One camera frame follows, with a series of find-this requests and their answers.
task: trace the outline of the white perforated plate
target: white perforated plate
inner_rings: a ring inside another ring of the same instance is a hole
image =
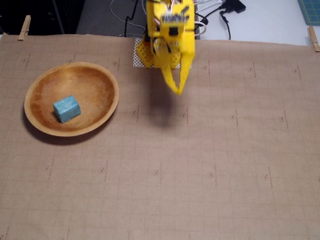
[[[134,52],[133,52],[133,66],[134,67],[140,67],[140,68],[145,68],[145,65],[142,63],[142,61],[140,60],[140,58],[137,55],[137,46],[139,45],[139,43],[142,41],[141,38],[136,38],[135,39],[135,43],[134,43]]]

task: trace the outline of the black cable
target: black cable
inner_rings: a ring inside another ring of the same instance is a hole
[[[200,14],[197,13],[197,12],[195,12],[194,14],[202,18],[202,20],[201,20],[200,22],[204,23],[205,25],[208,25],[209,20],[207,19],[207,17],[209,17],[211,14],[215,13],[216,11],[218,11],[218,10],[220,10],[220,9],[226,9],[226,8],[230,7],[230,5],[231,5],[231,4],[230,4],[230,1],[226,0],[224,3],[222,3],[221,6],[219,6],[219,7],[216,8],[215,10],[209,12],[206,16],[202,16],[202,15],[200,15]]]
[[[206,17],[202,16],[201,14],[199,14],[199,13],[197,13],[197,12],[195,12],[194,14],[197,15],[197,16],[199,16],[199,17],[201,17],[201,18],[203,18],[203,19],[206,18]]]
[[[229,28],[229,22],[226,19],[226,17],[224,16],[225,13],[229,13],[229,11],[221,11],[220,12],[220,16],[222,17],[222,20],[225,22],[226,27],[228,28],[228,33],[229,33],[229,40],[231,40],[231,33],[230,33],[230,28]]]
[[[125,25],[124,25],[124,37],[125,37],[125,38],[127,37],[127,25],[128,25],[128,20],[132,21],[132,20],[134,19],[138,2],[139,2],[139,0],[136,0],[136,1],[135,1],[134,9],[133,9],[133,12],[132,12],[132,16],[131,16],[131,17],[126,16],[126,18],[125,18]]]
[[[218,10],[220,10],[220,9],[223,9],[222,5],[221,5],[220,7],[218,7],[217,9],[209,12],[207,15],[205,15],[205,18],[209,17],[211,14],[213,14],[214,12],[216,12],[216,11],[218,11]]]

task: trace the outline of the wooden bowl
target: wooden bowl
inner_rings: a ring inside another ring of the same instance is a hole
[[[74,96],[81,115],[66,123],[57,120],[53,103]],[[33,126],[60,137],[88,133],[101,126],[119,101],[116,78],[102,66],[75,62],[57,66],[39,76],[24,99],[24,111]]]

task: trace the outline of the floor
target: floor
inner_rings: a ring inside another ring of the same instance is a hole
[[[77,28],[77,34],[92,34],[102,36],[119,36],[125,32],[125,24],[115,18],[109,9],[111,0],[86,0]],[[132,15],[135,0],[114,0],[113,12],[121,19]],[[146,16],[138,2],[132,23],[146,25]],[[143,29],[128,25],[128,34],[143,34]]]

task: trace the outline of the wire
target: wire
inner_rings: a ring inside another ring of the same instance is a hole
[[[154,17],[154,18],[153,18],[153,21],[154,21],[158,26],[161,25],[160,20],[159,20],[158,18]]]
[[[213,11],[209,12],[207,15],[205,15],[204,18],[209,17],[211,14],[215,13],[216,11],[218,11],[218,10],[220,10],[220,9],[221,9],[220,7],[216,8],[215,10],[213,10]]]
[[[133,12],[132,12],[132,16],[126,16],[125,18],[125,24],[124,24],[124,37],[127,36],[127,26],[128,26],[128,20],[132,21],[135,17],[135,13],[136,13],[136,9],[137,9],[137,5],[138,5],[139,0],[135,0],[135,4],[134,4],[134,8],[133,8]]]
[[[144,12],[144,15],[147,15],[147,12],[146,12],[146,9],[145,9],[145,5],[144,5],[144,0],[141,0],[141,7],[142,7],[142,10]]]
[[[211,2],[211,1],[213,1],[213,0],[196,1],[194,3],[194,5],[205,4],[205,3],[208,3],[208,2]]]
[[[136,39],[142,39],[143,36],[140,35],[140,34],[135,34],[135,33],[127,33],[126,34],[127,36],[132,36],[133,38],[135,37]],[[125,35],[124,34],[119,34],[118,37],[124,37]]]
[[[171,4],[170,4],[171,13],[172,13],[172,8],[173,8],[174,4],[175,4],[175,0],[171,0]]]
[[[199,16],[199,17],[201,17],[201,18],[203,18],[203,19],[206,18],[205,16],[202,16],[201,14],[199,14],[199,13],[197,13],[197,12],[195,12],[194,14],[197,15],[197,16]]]
[[[221,12],[220,12],[220,16],[222,17],[222,20],[225,22],[226,27],[228,28],[229,40],[231,40],[231,33],[230,33],[230,28],[229,28],[229,22],[228,22],[228,20],[226,19],[226,17],[224,16],[225,13],[226,13],[225,11],[221,11]]]
[[[207,26],[206,26],[203,22],[201,22],[201,21],[195,21],[194,24],[199,24],[199,25],[201,25],[202,27],[204,27],[204,30],[203,30],[202,32],[197,33],[197,34],[195,34],[194,36],[200,36],[200,35],[204,34],[204,33],[207,31]]]
[[[223,3],[222,0],[218,0],[218,1],[215,2],[215,3],[212,3],[212,4],[208,5],[208,6],[205,6],[205,7],[201,8],[201,9],[199,9],[198,11],[196,11],[196,13],[200,13],[200,12],[202,12],[203,10],[209,9],[209,8],[215,6],[215,5],[222,4],[222,3]]]
[[[116,17],[119,21],[125,23],[126,21],[122,20],[120,17],[118,17],[118,16],[114,13],[114,11],[112,11],[112,4],[114,3],[114,1],[115,1],[115,0],[111,0],[111,2],[110,2],[110,5],[109,5],[110,12],[111,12],[111,14],[112,14],[114,17]],[[138,25],[138,24],[134,24],[134,23],[132,23],[132,22],[128,22],[128,24],[130,24],[130,25],[132,25],[132,26],[135,26],[135,27],[142,28],[143,31],[146,30],[144,26],[141,26],[141,25]]]

